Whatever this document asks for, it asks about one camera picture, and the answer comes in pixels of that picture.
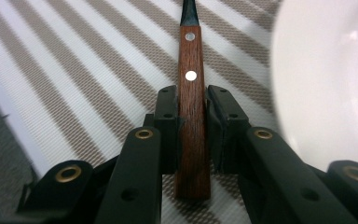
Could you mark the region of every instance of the striped placemat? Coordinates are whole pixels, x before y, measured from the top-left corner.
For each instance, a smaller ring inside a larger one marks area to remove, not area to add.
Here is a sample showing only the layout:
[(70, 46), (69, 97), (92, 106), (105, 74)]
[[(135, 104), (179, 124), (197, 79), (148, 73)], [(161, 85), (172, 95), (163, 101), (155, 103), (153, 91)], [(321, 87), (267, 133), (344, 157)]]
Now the striped placemat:
[[(277, 130), (269, 85), (272, 0), (199, 0), (206, 84), (229, 89), (251, 122)], [(0, 111), (43, 174), (100, 164), (177, 81), (181, 1), (0, 1)], [(179, 203), (163, 178), (162, 223), (250, 223), (235, 175), (207, 203)]]

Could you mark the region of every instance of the gray floor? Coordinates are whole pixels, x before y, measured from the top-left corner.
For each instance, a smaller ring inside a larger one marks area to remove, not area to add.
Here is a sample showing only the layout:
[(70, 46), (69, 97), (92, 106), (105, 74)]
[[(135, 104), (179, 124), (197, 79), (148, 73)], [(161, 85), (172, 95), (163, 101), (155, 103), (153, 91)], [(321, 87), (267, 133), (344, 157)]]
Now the gray floor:
[(0, 214), (7, 217), (17, 208), (22, 187), (32, 181), (32, 170), (0, 116)]

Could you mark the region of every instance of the brown wooden handle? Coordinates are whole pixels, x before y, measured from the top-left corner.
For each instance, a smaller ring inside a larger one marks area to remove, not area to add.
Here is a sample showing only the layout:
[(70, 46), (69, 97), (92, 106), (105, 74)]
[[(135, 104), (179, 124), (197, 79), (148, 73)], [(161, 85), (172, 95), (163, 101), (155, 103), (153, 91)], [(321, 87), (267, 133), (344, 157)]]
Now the brown wooden handle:
[[(211, 178), (206, 147), (201, 29), (181, 26), (180, 36), (178, 104), (179, 117), (184, 123), (179, 133), (182, 155), (175, 175), (174, 195), (178, 199), (207, 200), (211, 197)], [(191, 80), (193, 72), (196, 78)]]

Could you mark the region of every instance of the brass insert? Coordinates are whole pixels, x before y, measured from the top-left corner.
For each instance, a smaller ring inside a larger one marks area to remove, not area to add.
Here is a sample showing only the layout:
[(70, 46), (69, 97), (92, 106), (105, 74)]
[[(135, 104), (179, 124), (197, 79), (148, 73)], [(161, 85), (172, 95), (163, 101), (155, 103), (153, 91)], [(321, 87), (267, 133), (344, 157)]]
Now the brass insert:
[(56, 180), (60, 183), (67, 183), (70, 182), (76, 178), (78, 178), (81, 174), (81, 169), (77, 165), (70, 165), (65, 168), (62, 168), (57, 174), (56, 174)]
[(146, 139), (153, 136), (153, 132), (148, 129), (142, 129), (136, 132), (135, 136), (139, 139)]
[(344, 166), (342, 168), (342, 171), (348, 177), (358, 181), (358, 167), (356, 167), (356, 166)]
[(255, 131), (255, 135), (259, 138), (263, 138), (263, 139), (270, 139), (272, 137), (272, 133), (270, 133), (267, 130), (263, 130), (263, 129), (259, 129), (257, 131)]

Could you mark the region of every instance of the plate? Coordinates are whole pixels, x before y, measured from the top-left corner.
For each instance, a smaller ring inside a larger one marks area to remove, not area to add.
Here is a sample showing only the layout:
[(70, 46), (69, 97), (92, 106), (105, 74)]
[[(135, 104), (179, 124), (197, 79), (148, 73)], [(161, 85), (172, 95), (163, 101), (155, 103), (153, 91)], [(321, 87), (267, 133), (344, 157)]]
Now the plate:
[(283, 138), (322, 170), (358, 161), (358, 0), (286, 0), (272, 39)]

